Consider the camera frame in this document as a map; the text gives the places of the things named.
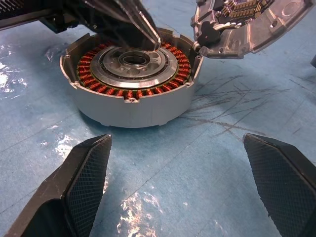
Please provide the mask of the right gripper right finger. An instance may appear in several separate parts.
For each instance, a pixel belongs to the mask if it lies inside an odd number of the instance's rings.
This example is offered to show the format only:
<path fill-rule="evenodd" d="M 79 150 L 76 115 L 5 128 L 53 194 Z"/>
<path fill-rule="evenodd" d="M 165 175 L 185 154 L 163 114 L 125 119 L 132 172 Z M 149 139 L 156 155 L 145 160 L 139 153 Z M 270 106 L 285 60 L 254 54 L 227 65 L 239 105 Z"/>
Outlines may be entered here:
<path fill-rule="evenodd" d="M 316 167 L 295 146 L 247 133 L 244 148 L 264 207 L 283 237 L 316 235 Z"/>

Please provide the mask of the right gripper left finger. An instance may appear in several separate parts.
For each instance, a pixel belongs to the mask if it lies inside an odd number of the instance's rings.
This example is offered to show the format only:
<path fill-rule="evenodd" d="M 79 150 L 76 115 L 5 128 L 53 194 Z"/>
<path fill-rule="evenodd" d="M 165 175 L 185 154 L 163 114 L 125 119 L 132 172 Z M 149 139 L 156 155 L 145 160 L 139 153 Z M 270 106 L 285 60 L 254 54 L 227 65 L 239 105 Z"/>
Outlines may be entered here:
<path fill-rule="evenodd" d="M 111 145 L 111 136 L 105 134 L 74 146 L 40 184 L 5 236 L 89 236 L 103 196 Z"/>

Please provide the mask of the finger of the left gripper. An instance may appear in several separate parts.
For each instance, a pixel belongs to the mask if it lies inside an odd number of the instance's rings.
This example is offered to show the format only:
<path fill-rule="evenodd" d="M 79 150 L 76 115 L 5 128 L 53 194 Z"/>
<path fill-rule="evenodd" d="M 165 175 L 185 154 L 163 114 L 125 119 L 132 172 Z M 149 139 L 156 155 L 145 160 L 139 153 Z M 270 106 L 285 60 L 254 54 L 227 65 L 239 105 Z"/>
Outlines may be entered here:
<path fill-rule="evenodd" d="M 119 6 L 130 22 L 141 32 L 144 50 L 155 51 L 161 46 L 162 40 L 157 27 L 140 0 L 119 0 Z"/>
<path fill-rule="evenodd" d="M 130 22 L 118 0 L 88 0 L 95 10 L 97 30 L 104 38 L 124 47 L 142 48 L 141 32 Z"/>

